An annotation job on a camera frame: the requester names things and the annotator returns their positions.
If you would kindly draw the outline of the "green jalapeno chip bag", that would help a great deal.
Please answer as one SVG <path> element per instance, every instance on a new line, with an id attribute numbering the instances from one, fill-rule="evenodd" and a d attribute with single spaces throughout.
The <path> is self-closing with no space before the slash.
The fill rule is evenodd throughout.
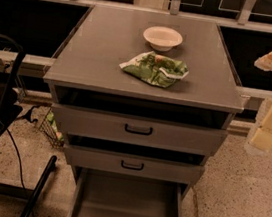
<path id="1" fill-rule="evenodd" d="M 168 88 L 184 79 L 189 69 L 183 61 L 161 56 L 154 51 L 137 55 L 120 69 L 146 84 L 159 88 Z"/>

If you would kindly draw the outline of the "grey drawer cabinet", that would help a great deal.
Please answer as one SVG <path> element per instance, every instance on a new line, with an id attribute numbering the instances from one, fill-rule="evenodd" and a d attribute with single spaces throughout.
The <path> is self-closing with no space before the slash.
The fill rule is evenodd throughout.
<path id="1" fill-rule="evenodd" d="M 183 38 L 167 54 L 185 62 L 189 73 L 167 89 L 145 84 L 120 69 L 122 62 L 150 52 L 143 33 L 153 26 L 170 27 Z M 94 91 L 222 112 L 227 115 L 222 125 L 227 131 L 231 119 L 241 112 L 242 104 L 220 32 L 214 22 L 94 7 L 44 77 L 53 95 L 53 105 L 71 91 Z M 65 145 L 74 136 L 84 137 L 61 132 Z M 190 155 L 201 166 L 211 156 Z"/>

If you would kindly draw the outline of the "grey bottom drawer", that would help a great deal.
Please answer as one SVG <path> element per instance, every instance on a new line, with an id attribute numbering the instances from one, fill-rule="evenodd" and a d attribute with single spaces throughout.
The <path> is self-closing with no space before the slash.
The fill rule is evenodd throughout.
<path id="1" fill-rule="evenodd" d="M 85 169 L 67 217 L 181 217 L 181 194 L 174 182 Z"/>

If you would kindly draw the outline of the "grey drawer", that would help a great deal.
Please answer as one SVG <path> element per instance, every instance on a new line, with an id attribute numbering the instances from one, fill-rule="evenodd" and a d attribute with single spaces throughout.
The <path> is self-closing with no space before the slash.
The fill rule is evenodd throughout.
<path id="1" fill-rule="evenodd" d="M 64 149 L 68 163 L 81 168 L 188 185 L 199 181 L 204 173 L 204 167 L 197 164 L 195 156 L 155 147 L 74 136 Z M 126 170 L 121 167 L 122 160 L 132 164 L 143 163 L 144 170 Z"/>
<path id="2" fill-rule="evenodd" d="M 85 169 L 67 217 L 181 217 L 181 194 L 174 182 Z"/>
<path id="3" fill-rule="evenodd" d="M 71 91 L 52 110 L 59 130 L 69 135 L 183 153 L 213 155 L 227 136 L 222 112 L 94 91 Z M 153 133 L 127 133 L 126 123 L 152 127 Z"/>

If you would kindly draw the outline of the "grey middle drawer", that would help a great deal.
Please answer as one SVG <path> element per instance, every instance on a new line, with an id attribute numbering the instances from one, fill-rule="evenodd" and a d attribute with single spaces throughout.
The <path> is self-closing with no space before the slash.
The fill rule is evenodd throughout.
<path id="1" fill-rule="evenodd" d="M 195 156 L 155 147 L 74 136 L 64 149 L 68 163 L 81 168 L 188 185 L 199 181 L 204 173 L 204 167 L 197 164 Z M 122 160 L 132 164 L 143 163 L 144 170 L 126 170 L 121 167 Z"/>

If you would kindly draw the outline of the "grey top drawer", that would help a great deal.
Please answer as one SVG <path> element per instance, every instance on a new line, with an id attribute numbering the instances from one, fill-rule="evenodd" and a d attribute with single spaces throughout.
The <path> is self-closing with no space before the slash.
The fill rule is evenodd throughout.
<path id="1" fill-rule="evenodd" d="M 52 110 L 59 130 L 69 135 L 183 153 L 213 155 L 227 136 L 222 112 L 94 91 L 71 91 Z M 127 133 L 126 123 L 152 127 L 153 133 Z"/>

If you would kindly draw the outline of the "white bowl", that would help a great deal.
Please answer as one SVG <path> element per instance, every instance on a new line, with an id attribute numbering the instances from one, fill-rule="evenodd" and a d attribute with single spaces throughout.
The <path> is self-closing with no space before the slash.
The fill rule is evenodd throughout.
<path id="1" fill-rule="evenodd" d="M 175 46 L 177 47 L 183 42 L 183 38 L 180 33 L 163 26 L 147 28 L 143 33 L 143 37 L 154 50 L 161 52 L 170 51 Z"/>

